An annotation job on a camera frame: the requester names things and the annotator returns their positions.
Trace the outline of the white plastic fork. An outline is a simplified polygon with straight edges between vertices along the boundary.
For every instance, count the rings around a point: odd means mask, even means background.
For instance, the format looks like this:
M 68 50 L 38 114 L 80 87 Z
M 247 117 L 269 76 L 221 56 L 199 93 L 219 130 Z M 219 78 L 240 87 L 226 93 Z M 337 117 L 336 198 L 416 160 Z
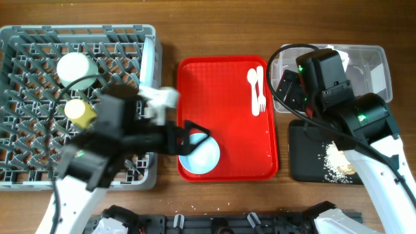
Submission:
M 258 84 L 258 104 L 259 104 L 259 111 L 265 112 L 266 111 L 266 97 L 264 95 L 264 69 L 262 66 L 258 66 L 256 68 L 257 72 L 257 84 Z

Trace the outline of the white plastic spoon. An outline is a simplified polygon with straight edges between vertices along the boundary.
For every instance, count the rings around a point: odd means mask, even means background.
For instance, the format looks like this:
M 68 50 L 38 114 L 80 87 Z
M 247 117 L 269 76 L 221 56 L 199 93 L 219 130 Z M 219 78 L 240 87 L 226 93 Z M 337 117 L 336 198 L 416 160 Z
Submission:
M 257 73 L 253 68 L 250 68 L 247 73 L 247 80 L 251 86 L 251 111 L 254 116 L 259 115 L 259 104 L 257 100 Z

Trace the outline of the light blue round plate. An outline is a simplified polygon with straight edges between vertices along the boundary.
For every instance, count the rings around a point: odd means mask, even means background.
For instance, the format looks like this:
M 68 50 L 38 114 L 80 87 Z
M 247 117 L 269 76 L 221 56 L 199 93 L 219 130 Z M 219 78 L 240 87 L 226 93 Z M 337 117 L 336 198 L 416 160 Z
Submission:
M 139 76 L 139 87 L 152 87 L 155 68 L 155 44 L 146 38 L 143 45 L 142 60 Z

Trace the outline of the yellow plastic cup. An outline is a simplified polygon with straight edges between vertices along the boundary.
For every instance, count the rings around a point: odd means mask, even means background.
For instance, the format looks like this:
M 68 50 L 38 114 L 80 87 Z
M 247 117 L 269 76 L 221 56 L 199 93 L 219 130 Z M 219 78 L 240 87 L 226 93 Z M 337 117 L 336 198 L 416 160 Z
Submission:
M 86 129 L 97 116 L 90 104 L 81 99 L 72 99 L 64 107 L 66 117 L 81 129 Z

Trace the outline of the mint green bowl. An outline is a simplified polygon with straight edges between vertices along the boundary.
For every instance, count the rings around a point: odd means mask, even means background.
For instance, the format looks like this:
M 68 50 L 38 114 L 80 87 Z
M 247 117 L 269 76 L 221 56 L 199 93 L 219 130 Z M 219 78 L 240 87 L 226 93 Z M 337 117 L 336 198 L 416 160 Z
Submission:
M 96 75 L 98 72 L 96 63 L 82 53 L 68 53 L 57 63 L 57 75 L 65 87 L 81 77 Z

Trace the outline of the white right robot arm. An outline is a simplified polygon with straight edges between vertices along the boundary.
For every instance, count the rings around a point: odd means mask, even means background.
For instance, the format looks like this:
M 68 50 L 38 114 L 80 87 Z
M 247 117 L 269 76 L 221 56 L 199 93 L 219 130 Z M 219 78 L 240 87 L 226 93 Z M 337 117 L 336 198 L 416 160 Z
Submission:
M 299 69 L 306 116 L 290 112 L 330 134 L 354 167 L 386 233 L 415 232 L 415 180 L 398 125 L 376 94 L 356 97 L 343 70 Z

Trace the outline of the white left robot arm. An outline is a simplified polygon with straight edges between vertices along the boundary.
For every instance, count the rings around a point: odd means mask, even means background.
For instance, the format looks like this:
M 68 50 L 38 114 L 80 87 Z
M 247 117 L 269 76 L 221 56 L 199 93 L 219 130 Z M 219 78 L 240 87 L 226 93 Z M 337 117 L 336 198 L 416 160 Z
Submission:
M 190 121 L 178 127 L 138 119 L 139 99 L 136 88 L 123 84 L 101 95 L 94 128 L 73 137 L 60 151 L 53 195 L 37 233 L 82 233 L 126 159 L 147 152 L 189 155 L 201 145 L 191 143 L 192 129 L 211 135 Z

